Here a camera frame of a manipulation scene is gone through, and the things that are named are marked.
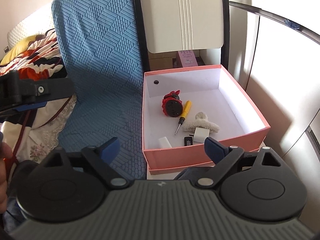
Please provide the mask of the person's left hand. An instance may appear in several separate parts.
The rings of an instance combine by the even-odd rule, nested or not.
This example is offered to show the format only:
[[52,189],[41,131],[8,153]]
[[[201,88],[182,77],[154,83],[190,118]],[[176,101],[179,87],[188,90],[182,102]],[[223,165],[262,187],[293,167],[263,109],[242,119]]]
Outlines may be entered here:
[[0,161],[0,213],[7,209],[7,173],[4,159],[12,157],[12,150],[6,143],[1,143],[1,161]]

